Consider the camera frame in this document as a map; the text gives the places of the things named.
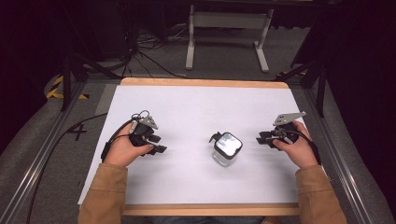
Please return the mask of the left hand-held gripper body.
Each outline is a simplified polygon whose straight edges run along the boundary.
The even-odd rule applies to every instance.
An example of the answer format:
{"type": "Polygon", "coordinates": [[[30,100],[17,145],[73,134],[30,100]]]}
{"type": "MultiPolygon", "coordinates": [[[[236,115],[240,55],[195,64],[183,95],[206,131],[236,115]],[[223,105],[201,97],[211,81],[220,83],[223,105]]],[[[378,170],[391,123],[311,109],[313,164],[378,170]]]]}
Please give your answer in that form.
{"type": "Polygon", "coordinates": [[[146,145],[154,131],[158,129],[158,125],[147,110],[133,114],[131,119],[133,124],[129,135],[131,143],[135,147],[146,145]]]}

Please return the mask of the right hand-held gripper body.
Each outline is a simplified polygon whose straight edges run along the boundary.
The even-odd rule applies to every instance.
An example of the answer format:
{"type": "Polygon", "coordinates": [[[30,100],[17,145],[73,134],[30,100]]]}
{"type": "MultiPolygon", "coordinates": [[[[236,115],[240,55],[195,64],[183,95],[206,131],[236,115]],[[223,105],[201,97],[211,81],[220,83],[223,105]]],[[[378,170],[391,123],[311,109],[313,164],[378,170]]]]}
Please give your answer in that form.
{"type": "Polygon", "coordinates": [[[292,145],[299,137],[305,138],[305,135],[297,130],[293,123],[295,120],[302,118],[306,113],[304,111],[297,113],[279,114],[273,125],[275,128],[271,131],[272,139],[292,145]]]}

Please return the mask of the clear square jar black lid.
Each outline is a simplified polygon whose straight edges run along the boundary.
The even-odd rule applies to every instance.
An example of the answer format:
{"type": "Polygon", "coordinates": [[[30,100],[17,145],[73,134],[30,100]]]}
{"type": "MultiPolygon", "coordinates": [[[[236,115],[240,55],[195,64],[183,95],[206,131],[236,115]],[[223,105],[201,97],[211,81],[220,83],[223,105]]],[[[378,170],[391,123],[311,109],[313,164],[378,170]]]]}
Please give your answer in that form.
{"type": "Polygon", "coordinates": [[[243,143],[232,133],[214,133],[209,142],[215,141],[212,159],[223,167],[228,167],[235,161],[236,155],[242,149],[243,143]]]}

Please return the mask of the person's right hand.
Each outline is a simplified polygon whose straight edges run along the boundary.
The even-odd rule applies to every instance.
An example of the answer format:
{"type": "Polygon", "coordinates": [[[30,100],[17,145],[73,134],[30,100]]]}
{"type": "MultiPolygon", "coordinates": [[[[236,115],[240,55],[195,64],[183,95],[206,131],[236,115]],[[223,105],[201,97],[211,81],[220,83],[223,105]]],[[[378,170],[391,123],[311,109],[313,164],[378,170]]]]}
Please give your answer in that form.
{"type": "Polygon", "coordinates": [[[277,139],[273,141],[273,144],[280,150],[284,151],[291,161],[300,168],[318,165],[318,161],[311,146],[308,141],[302,137],[299,137],[299,139],[292,145],[286,144],[277,139]]]}

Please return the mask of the person's left hand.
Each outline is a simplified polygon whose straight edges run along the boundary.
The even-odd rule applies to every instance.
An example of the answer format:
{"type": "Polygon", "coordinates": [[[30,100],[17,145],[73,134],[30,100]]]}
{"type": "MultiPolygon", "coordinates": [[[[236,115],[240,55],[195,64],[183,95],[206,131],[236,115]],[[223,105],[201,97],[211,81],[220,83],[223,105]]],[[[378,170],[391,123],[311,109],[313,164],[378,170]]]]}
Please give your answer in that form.
{"type": "Polygon", "coordinates": [[[112,164],[126,167],[131,164],[136,158],[150,152],[153,145],[144,145],[135,147],[129,140],[128,134],[133,124],[127,124],[119,131],[117,138],[112,142],[110,150],[108,151],[104,160],[105,164],[112,164]]]}

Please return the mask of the white paper table cover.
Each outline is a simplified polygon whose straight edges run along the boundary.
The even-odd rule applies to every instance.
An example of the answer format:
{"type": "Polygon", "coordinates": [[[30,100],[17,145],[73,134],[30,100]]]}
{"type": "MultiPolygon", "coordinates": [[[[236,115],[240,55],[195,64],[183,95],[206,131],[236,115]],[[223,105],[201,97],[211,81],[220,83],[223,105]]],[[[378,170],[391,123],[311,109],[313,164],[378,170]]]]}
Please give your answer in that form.
{"type": "Polygon", "coordinates": [[[91,182],[109,137],[133,114],[147,110],[167,149],[129,167],[130,205],[194,203],[294,203],[297,166],[259,145],[279,114],[297,111],[290,89],[119,86],[86,180],[91,182]],[[232,133],[243,146],[228,167],[212,159],[214,133],[232,133]]]}

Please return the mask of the black tripod stand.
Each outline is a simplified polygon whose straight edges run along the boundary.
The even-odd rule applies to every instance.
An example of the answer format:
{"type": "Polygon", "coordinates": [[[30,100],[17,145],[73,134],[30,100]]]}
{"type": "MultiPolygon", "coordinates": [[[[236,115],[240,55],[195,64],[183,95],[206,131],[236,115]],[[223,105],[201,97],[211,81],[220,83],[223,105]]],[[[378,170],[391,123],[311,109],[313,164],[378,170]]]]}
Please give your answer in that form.
{"type": "Polygon", "coordinates": [[[322,118],[324,117],[323,105],[326,83],[326,30],[326,21],[316,19],[290,66],[294,66],[296,63],[301,65],[288,72],[281,72],[275,78],[275,81],[286,81],[305,72],[300,81],[300,86],[303,89],[311,89],[318,81],[316,109],[322,118]]]}
{"type": "Polygon", "coordinates": [[[59,36],[60,45],[64,51],[64,62],[62,66],[62,75],[64,78],[64,99],[62,111],[66,111],[71,107],[74,100],[79,97],[77,88],[83,85],[89,78],[85,64],[90,66],[92,70],[109,77],[110,79],[120,79],[110,70],[106,69],[99,63],[87,58],[79,51],[75,51],[75,42],[73,35],[78,32],[70,21],[67,10],[64,8],[62,1],[59,1],[60,14],[54,18],[56,22],[55,28],[59,36]]]}

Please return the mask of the yellow black striped floor tape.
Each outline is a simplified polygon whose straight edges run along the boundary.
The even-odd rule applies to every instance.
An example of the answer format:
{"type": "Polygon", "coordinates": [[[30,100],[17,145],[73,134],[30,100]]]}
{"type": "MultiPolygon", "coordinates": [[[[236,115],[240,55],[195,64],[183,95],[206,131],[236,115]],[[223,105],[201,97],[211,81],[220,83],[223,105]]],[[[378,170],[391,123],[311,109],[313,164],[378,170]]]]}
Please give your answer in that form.
{"type": "MultiPolygon", "coordinates": [[[[53,82],[52,86],[49,89],[49,92],[47,93],[46,97],[49,98],[57,98],[57,99],[63,99],[64,98],[64,94],[58,92],[58,89],[60,88],[61,84],[64,81],[64,76],[59,75],[53,82]]],[[[90,98],[89,94],[81,94],[78,99],[81,100],[88,100],[90,98]]]]}

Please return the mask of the aluminium floor rail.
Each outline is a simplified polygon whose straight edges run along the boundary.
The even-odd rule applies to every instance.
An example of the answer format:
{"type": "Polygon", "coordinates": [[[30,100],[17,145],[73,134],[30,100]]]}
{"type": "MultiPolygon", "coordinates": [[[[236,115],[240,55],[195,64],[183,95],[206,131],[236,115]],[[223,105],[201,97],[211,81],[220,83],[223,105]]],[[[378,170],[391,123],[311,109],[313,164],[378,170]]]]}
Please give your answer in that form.
{"type": "Polygon", "coordinates": [[[15,191],[13,197],[7,205],[7,208],[0,216],[0,224],[12,224],[16,215],[20,212],[22,205],[30,194],[30,191],[35,186],[35,183],[40,176],[44,163],[50,157],[51,150],[55,146],[55,142],[61,135],[61,129],[64,126],[72,107],[78,100],[78,97],[85,88],[85,82],[78,82],[72,90],[70,101],[64,111],[61,111],[54,121],[48,136],[43,142],[42,146],[35,155],[32,163],[25,172],[19,187],[15,191]]]}
{"type": "Polygon", "coordinates": [[[327,154],[332,161],[333,169],[337,173],[339,183],[343,187],[343,191],[351,209],[353,210],[357,224],[373,224],[373,220],[362,200],[355,178],[350,172],[344,156],[335,144],[330,127],[328,126],[326,119],[322,118],[317,110],[314,93],[310,90],[304,90],[304,97],[306,98],[309,107],[313,110],[313,118],[319,126],[321,133],[324,135],[326,146],[329,148],[327,154]]]}

